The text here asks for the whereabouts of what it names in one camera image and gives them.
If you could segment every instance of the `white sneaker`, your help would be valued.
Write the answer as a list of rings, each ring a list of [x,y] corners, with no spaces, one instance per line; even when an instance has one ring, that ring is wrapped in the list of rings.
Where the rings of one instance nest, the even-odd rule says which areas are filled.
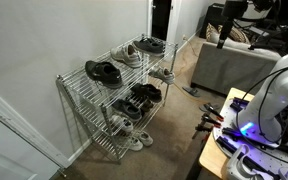
[[[141,143],[141,141],[135,137],[132,137],[130,139],[130,143],[131,143],[130,150],[139,151],[143,148],[143,144]]]
[[[125,117],[113,115],[112,122],[115,126],[120,127],[122,126],[122,130],[125,132],[132,132],[133,131],[133,123]]]
[[[168,69],[162,68],[160,66],[153,67],[148,75],[160,79],[166,84],[173,84],[175,80],[175,74],[171,73]]]
[[[131,68],[141,67],[141,58],[132,45],[111,49],[111,56],[114,60],[124,63]]]
[[[145,131],[136,132],[135,137],[138,138],[145,146],[150,146],[153,144],[152,137]]]

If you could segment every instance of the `purple light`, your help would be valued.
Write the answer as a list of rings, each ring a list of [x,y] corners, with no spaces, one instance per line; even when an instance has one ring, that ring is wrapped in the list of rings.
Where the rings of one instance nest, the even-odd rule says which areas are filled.
[[[244,133],[247,129],[249,129],[252,126],[254,126],[252,122],[247,123],[245,126],[241,128],[242,133]]]

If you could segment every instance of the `door frame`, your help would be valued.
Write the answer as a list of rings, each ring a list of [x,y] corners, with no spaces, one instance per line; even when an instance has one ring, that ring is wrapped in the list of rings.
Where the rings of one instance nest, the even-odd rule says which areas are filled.
[[[0,97],[0,119],[3,124],[29,142],[61,168],[71,165],[68,158],[44,138],[31,124]]]
[[[153,0],[148,0],[147,6],[147,35],[152,35],[152,17],[153,17]],[[178,25],[178,19],[180,15],[182,0],[172,0],[170,17],[168,20],[168,29],[166,35],[166,41],[170,43],[176,43],[176,31]]]

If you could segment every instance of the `shoe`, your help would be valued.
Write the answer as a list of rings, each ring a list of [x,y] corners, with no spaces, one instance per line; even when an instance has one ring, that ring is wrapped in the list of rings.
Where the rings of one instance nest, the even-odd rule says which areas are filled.
[[[152,38],[144,38],[140,41],[133,41],[133,46],[138,51],[153,55],[162,56],[164,51],[164,45],[155,41]]]
[[[151,110],[151,108],[154,106],[154,104],[148,99],[145,101],[145,103],[143,104],[143,106],[141,107],[141,109],[144,112],[149,112]]]
[[[149,100],[158,103],[162,100],[162,92],[152,84],[135,84],[131,90],[138,96],[147,96]]]
[[[143,143],[135,137],[132,137],[130,140],[130,150],[140,151],[143,148]]]
[[[189,93],[191,96],[194,97],[200,97],[201,95],[198,93],[197,88],[191,88],[191,87],[182,87],[183,90],[185,90],[187,93]]]
[[[145,131],[136,132],[134,136],[138,138],[144,146],[151,146],[153,144],[152,137]]]
[[[118,89],[123,86],[120,70],[109,62],[87,61],[85,63],[85,72],[90,79],[100,81],[108,88]]]
[[[118,116],[118,115],[112,116],[112,122],[114,126],[117,126],[117,127],[122,126],[121,129],[125,132],[132,132],[134,129],[133,123],[130,120],[128,120],[127,118]]]
[[[139,121],[142,118],[141,110],[129,101],[118,99],[112,106],[114,109],[127,115],[133,121]]]
[[[148,108],[152,108],[154,106],[154,104],[148,99],[145,101],[143,106],[146,106]]]
[[[111,49],[111,56],[114,60],[124,63],[131,68],[141,67],[141,58],[132,45]]]
[[[162,68],[160,66],[153,67],[148,75],[160,79],[166,84],[174,84],[175,74],[171,73],[168,69]]]
[[[145,111],[143,111],[143,109],[141,109],[141,114],[142,114],[142,119],[145,117]]]

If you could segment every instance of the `couch cushion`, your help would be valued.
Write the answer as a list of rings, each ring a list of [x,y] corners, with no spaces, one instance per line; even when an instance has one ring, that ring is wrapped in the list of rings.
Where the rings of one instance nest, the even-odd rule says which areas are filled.
[[[206,41],[207,42],[210,42],[212,33],[218,34],[216,28],[212,26],[212,24],[208,23],[207,28],[206,28]]]
[[[223,26],[219,25],[218,26],[218,32],[221,33]],[[240,31],[239,29],[232,27],[232,30],[229,34],[229,37],[233,39],[236,42],[242,42],[245,44],[251,44],[250,40],[246,36],[246,34],[243,31]]]
[[[216,33],[216,32],[212,32],[210,34],[210,41],[209,42],[212,42],[212,43],[215,43],[217,44],[218,43],[218,40],[219,40],[219,34]],[[259,48],[256,48],[254,50],[249,50],[248,48],[250,47],[249,44],[245,44],[245,43],[240,43],[240,42],[235,42],[229,38],[227,38],[225,40],[225,43],[224,43],[224,46],[227,46],[227,47],[230,47],[230,48],[234,48],[234,49],[239,49],[239,50],[242,50],[242,51],[246,51],[246,52],[249,52],[249,53],[254,53],[254,54],[260,54],[260,55],[264,55],[264,56],[269,56],[269,57],[273,57],[273,58],[281,58],[281,56],[276,53],[276,52],[273,52],[273,51],[270,51],[270,50],[266,50],[266,49],[259,49]]]

